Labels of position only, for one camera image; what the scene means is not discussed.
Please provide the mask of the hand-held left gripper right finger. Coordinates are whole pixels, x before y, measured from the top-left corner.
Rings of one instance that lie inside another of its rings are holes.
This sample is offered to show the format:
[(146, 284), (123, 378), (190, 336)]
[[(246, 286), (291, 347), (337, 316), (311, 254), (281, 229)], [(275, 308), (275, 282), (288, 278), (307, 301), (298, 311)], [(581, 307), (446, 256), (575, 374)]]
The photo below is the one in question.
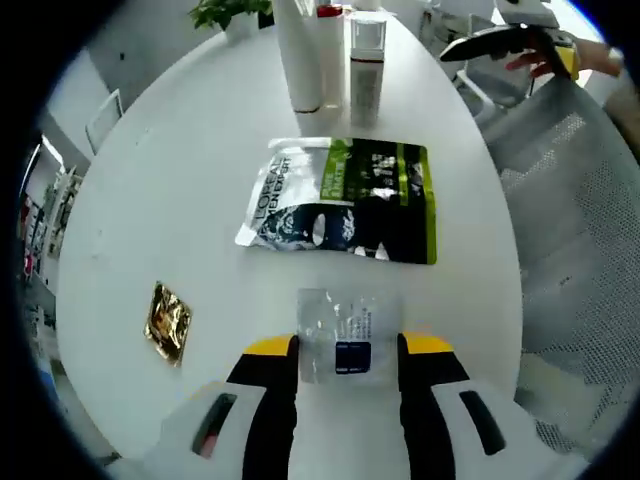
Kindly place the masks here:
[(472, 380), (446, 341), (397, 336), (400, 422), (412, 479), (541, 479), (533, 419), (490, 384)]

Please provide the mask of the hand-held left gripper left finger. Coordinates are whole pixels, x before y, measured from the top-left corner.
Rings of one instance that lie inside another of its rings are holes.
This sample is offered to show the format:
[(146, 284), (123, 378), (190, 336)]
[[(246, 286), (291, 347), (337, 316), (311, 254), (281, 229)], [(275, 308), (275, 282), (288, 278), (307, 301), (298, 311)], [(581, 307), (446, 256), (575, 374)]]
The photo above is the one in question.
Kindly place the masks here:
[(163, 420), (144, 471), (152, 479), (286, 479), (298, 359), (295, 334), (247, 347), (224, 382), (201, 387)]

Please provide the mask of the person's right hand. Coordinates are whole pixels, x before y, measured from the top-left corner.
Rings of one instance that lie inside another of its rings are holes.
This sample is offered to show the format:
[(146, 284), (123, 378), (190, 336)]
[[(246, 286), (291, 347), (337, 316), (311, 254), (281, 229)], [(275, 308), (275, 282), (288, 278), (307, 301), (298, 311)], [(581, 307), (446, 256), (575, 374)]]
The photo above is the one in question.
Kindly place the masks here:
[(507, 63), (505, 68), (509, 71), (528, 68), (531, 78), (538, 78), (553, 72), (553, 67), (547, 57), (538, 51), (522, 53)]

